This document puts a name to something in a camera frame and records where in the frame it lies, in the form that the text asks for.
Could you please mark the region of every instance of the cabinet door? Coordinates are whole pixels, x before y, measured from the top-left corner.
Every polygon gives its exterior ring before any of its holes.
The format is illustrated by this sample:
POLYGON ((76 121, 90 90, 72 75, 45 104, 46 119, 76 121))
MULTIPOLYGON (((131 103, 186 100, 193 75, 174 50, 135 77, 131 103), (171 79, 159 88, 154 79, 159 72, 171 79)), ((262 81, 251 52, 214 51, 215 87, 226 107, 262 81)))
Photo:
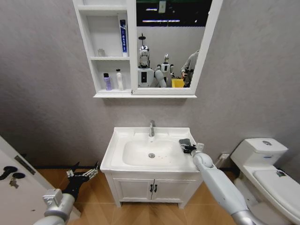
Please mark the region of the cabinet door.
POLYGON ((152 200, 157 202, 182 202, 184 195, 193 189, 195 180, 155 179, 152 200))
POLYGON ((113 179, 119 200, 141 201, 151 200, 153 179, 113 179))

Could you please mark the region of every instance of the ceiling light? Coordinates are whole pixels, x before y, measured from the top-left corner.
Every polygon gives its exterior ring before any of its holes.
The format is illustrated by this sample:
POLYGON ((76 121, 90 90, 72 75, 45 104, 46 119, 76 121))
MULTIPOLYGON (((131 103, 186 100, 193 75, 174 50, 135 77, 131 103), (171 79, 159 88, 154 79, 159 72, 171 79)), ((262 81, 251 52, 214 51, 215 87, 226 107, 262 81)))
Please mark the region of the ceiling light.
POLYGON ((143 20, 143 23, 178 23, 180 20, 143 20))
POLYGON ((157 11, 157 8, 147 8, 146 11, 157 11))

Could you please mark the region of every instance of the white sink basin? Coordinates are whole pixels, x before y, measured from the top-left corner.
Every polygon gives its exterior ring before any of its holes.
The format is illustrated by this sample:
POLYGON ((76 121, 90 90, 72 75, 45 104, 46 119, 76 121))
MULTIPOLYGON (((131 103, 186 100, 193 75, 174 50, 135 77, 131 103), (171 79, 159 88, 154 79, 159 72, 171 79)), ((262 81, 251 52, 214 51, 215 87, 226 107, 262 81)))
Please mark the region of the white sink basin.
POLYGON ((183 153, 179 139, 195 141, 185 127, 115 127, 101 171, 187 171, 197 172, 192 157, 183 153))

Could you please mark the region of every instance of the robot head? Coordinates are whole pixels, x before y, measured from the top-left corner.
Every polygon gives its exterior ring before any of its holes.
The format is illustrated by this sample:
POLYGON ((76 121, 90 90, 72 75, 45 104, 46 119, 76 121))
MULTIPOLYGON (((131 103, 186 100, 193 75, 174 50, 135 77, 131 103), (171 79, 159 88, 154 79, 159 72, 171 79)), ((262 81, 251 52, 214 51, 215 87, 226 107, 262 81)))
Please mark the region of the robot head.
POLYGON ((169 54, 167 53, 164 57, 165 63, 169 62, 169 54))
POLYGON ((146 45, 143 45, 140 48, 139 55, 140 55, 140 66, 147 67, 149 65, 149 57, 150 57, 149 48, 146 45))

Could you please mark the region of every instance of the purple bottle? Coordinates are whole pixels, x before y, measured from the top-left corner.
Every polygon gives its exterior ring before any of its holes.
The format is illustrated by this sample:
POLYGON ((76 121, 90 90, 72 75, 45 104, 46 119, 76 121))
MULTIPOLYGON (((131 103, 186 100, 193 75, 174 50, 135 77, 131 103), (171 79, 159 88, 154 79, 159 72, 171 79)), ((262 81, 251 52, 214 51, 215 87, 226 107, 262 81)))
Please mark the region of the purple bottle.
POLYGON ((104 82, 106 83, 106 90, 112 90, 112 84, 111 84, 111 79, 108 76, 108 73, 104 73, 104 82))

